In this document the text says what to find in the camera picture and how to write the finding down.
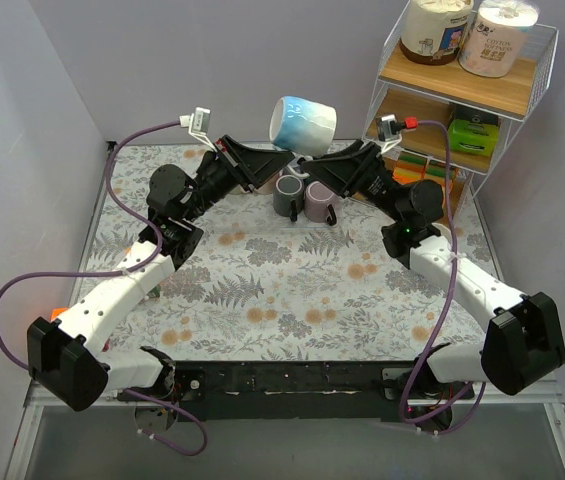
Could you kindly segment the grey-blue mug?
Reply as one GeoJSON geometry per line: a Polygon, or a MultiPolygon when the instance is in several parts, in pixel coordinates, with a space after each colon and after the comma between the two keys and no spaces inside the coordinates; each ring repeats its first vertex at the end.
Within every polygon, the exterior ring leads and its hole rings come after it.
{"type": "Polygon", "coordinates": [[[446,225],[435,222],[433,226],[440,231],[441,235],[444,236],[449,243],[452,242],[452,232],[446,225]]]}

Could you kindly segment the pink mug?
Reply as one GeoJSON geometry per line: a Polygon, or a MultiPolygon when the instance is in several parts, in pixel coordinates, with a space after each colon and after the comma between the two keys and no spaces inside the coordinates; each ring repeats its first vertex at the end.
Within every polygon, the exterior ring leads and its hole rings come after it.
{"type": "Polygon", "coordinates": [[[258,195],[272,195],[275,191],[277,180],[283,175],[283,171],[280,170],[275,173],[270,179],[268,179],[261,187],[255,190],[258,195]]]}

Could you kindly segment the shelf sponge pack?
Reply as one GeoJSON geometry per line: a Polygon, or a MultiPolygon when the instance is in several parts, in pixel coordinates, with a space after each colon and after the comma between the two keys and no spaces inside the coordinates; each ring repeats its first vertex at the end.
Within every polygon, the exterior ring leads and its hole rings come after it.
{"type": "MultiPolygon", "coordinates": [[[[432,180],[442,187],[446,185],[446,165],[441,162],[437,161],[430,161],[425,168],[424,171],[424,179],[432,180]]],[[[450,188],[453,188],[453,184],[457,177],[457,169],[453,166],[449,167],[449,185],[450,188]]]]}
{"type": "Polygon", "coordinates": [[[414,183],[422,179],[423,174],[409,168],[396,166],[393,170],[393,178],[400,184],[414,183]]]}
{"type": "Polygon", "coordinates": [[[397,166],[402,169],[422,172],[426,169],[427,158],[411,153],[402,152],[397,161],[397,166]]]}

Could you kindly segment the brown toilet paper roll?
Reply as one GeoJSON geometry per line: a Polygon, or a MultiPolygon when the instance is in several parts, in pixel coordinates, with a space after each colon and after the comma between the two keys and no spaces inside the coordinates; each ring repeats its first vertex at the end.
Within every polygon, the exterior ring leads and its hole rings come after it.
{"type": "Polygon", "coordinates": [[[407,5],[399,46],[412,62],[439,66],[459,53],[474,2],[414,0],[407,5]]]}

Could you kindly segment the dark grey mug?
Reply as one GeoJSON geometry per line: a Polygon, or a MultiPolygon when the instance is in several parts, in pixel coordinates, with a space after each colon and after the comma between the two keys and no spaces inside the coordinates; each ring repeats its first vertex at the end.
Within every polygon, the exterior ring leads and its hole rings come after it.
{"type": "Polygon", "coordinates": [[[293,175],[282,175],[275,183],[273,192],[274,211],[291,222],[298,220],[304,207],[304,183],[293,175]]]}

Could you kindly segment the green tissue pack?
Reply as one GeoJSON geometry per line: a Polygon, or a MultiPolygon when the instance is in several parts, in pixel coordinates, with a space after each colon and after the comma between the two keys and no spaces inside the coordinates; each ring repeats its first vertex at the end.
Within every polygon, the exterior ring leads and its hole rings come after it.
{"type": "Polygon", "coordinates": [[[454,119],[448,127],[451,150],[464,154],[490,157],[499,139],[499,127],[454,119]]]}

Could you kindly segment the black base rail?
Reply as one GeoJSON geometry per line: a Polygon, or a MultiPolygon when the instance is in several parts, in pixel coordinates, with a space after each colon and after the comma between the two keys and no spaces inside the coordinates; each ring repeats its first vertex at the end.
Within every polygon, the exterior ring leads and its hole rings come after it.
{"type": "Polygon", "coordinates": [[[143,394],[202,421],[378,419],[397,423],[405,361],[185,361],[143,394]]]}

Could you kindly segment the pink toilet paper roll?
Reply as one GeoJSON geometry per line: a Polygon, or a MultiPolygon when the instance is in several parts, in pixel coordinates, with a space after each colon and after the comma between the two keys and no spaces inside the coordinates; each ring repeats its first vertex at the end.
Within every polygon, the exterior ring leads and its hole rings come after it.
{"type": "Polygon", "coordinates": [[[482,1],[458,57],[460,66],[481,77],[508,74],[539,18],[530,1],[482,1]]]}

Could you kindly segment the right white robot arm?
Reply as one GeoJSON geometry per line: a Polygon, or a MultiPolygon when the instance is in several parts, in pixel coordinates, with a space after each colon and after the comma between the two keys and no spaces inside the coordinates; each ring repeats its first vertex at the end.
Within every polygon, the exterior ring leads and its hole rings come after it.
{"type": "Polygon", "coordinates": [[[360,141],[305,161],[303,170],[334,194],[363,195],[393,219],[381,230],[389,256],[438,288],[447,288],[481,326],[478,344],[425,348],[403,391],[437,397],[451,383],[487,382],[513,396],[565,364],[565,343],[555,301],[527,295],[486,273],[457,250],[457,239],[437,226],[443,189],[433,180],[402,185],[393,178],[379,146],[360,141]]]}

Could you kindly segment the shelf sponge pack front left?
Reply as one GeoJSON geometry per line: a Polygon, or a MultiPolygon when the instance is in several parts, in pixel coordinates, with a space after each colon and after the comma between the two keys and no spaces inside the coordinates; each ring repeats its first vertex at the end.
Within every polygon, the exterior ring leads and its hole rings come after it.
{"type": "Polygon", "coordinates": [[[422,179],[423,174],[409,168],[396,166],[393,170],[393,178],[400,184],[414,183],[422,179]]]}

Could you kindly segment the shelf sponge pack back right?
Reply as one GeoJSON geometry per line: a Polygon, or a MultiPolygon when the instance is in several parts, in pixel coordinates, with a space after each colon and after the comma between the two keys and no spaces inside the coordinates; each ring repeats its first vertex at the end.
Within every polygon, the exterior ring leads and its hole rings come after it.
{"type": "MultiPolygon", "coordinates": [[[[446,185],[446,165],[441,162],[437,161],[430,161],[425,168],[424,171],[424,179],[432,180],[442,187],[446,185]]],[[[449,185],[450,188],[453,188],[453,184],[457,177],[457,169],[453,166],[449,167],[449,185]]]]}

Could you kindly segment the yellow orange sponge pack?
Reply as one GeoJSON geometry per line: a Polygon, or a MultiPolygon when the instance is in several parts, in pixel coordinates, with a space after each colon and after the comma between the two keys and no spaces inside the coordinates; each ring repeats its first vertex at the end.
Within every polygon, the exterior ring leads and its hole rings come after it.
{"type": "Polygon", "coordinates": [[[149,290],[146,294],[144,299],[145,300],[154,300],[161,297],[161,284],[158,283],[154,286],[151,290],[149,290]]]}

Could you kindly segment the shelf sponge pack back left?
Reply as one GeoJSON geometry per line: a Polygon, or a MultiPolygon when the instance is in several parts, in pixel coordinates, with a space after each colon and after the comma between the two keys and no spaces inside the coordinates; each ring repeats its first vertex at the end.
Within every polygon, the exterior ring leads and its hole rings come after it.
{"type": "Polygon", "coordinates": [[[397,166],[402,169],[422,172],[426,169],[427,158],[411,153],[402,152],[397,161],[397,166]]]}

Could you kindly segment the lilac mug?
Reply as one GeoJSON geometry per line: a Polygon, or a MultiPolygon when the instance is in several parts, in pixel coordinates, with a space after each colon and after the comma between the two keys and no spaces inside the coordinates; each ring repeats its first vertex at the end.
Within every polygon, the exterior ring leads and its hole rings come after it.
{"type": "Polygon", "coordinates": [[[305,216],[314,223],[337,224],[338,197],[324,184],[314,181],[305,190],[305,216]]]}

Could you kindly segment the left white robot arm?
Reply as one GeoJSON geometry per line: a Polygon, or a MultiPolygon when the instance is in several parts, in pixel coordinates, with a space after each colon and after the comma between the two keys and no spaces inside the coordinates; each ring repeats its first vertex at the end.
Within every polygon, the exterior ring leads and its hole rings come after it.
{"type": "Polygon", "coordinates": [[[55,320],[38,318],[29,326],[30,376],[76,412],[111,390],[140,388],[152,399],[167,398],[175,377],[166,354],[143,347],[115,355],[103,350],[107,340],[193,254],[203,236],[193,220],[236,187],[260,188],[293,158],[290,151],[250,148],[225,135],[205,153],[194,177],[173,164],[157,168],[147,196],[150,224],[119,263],[119,271],[55,320]]]}

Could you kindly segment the white and blue mug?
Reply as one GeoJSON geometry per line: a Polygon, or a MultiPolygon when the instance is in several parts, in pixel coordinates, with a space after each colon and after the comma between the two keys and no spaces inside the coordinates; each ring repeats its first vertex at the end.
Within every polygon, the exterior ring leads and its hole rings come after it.
{"type": "Polygon", "coordinates": [[[328,151],[336,126],[337,112],[333,107],[296,96],[284,96],[273,109],[269,140],[277,148],[320,157],[328,151]]]}

